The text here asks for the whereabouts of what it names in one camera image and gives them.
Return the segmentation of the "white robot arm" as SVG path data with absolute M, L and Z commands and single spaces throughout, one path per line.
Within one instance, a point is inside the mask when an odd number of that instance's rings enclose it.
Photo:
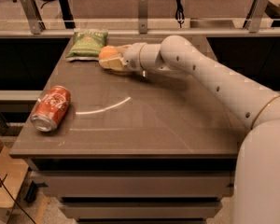
M 249 130 L 238 152 L 232 224 L 280 224 L 280 93 L 200 53 L 186 38 L 105 46 L 99 64 L 117 72 L 192 75 Z

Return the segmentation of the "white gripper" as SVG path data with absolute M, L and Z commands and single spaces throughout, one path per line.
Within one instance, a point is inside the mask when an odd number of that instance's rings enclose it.
M 134 43 L 132 45 L 116 46 L 117 53 L 123 54 L 123 58 L 120 56 L 109 57 L 101 59 L 99 64 L 104 69 L 116 71 L 123 71 L 125 64 L 125 66 L 133 72 L 142 72 L 143 68 L 140 62 L 140 54 L 144 45 L 145 43 Z

